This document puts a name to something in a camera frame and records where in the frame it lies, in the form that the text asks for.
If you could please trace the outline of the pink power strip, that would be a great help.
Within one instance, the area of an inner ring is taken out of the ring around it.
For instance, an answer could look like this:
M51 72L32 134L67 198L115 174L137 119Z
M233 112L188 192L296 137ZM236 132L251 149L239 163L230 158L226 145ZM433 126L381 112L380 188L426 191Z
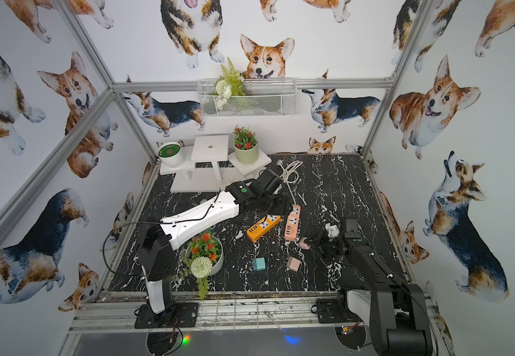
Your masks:
M297 240L298 225L300 221L301 207L298 205L292 206L292 211L289 213L286 220L286 227L284 230L284 238L288 241Z

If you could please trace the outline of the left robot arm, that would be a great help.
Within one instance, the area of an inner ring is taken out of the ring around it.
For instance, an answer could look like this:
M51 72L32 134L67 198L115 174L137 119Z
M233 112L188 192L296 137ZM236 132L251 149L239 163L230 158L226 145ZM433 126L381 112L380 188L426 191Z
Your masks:
M258 178L233 182L199 206L156 222L145 222L140 228L137 255L145 277L150 310L159 316L174 305L171 275L178 265L176 251L182 245L207 228L246 210L288 214L289 201L277 193L283 185L277 173L264 169Z

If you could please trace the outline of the orange power strip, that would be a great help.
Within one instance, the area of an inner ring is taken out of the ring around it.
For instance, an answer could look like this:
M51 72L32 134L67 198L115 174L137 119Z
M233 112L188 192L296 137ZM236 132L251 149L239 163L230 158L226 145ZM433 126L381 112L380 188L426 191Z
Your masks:
M280 221L281 216L279 215L267 215L247 230L247 236L252 242L256 242L271 231Z

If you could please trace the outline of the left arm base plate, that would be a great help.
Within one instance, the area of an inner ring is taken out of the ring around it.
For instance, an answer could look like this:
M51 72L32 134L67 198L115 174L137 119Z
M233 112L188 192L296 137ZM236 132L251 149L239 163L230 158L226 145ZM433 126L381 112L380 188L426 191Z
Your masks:
M178 326L193 328L196 326L199 311L198 303L176 303L168 310L154 313L148 304L141 305L136 313L135 329L158 329Z

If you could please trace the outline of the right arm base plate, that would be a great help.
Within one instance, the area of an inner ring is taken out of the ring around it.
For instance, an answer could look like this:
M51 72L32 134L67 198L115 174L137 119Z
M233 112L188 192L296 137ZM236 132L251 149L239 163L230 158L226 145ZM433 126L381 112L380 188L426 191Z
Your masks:
M339 302L337 299L317 299L310 311L317 316L318 323L320 324L361 322L358 315L349 311L344 303Z

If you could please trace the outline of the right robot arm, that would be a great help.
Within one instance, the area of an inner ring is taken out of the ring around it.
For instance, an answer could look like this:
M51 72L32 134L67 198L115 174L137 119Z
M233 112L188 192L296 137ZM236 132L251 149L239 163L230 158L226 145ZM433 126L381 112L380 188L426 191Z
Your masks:
M349 331L367 327L367 344L377 355L431 355L436 350L423 290L394 274L374 246L346 232L338 237L321 232L309 245L323 258L348 262L364 278L363 287L342 289L335 299L317 300L312 311L319 323Z

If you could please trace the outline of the teal plug adapter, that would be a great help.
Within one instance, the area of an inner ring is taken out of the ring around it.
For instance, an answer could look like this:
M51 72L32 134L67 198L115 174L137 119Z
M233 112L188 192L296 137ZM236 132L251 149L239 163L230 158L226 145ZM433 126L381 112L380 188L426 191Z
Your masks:
M266 270L266 260L265 258L255 258L252 261L252 269L253 271L265 271Z

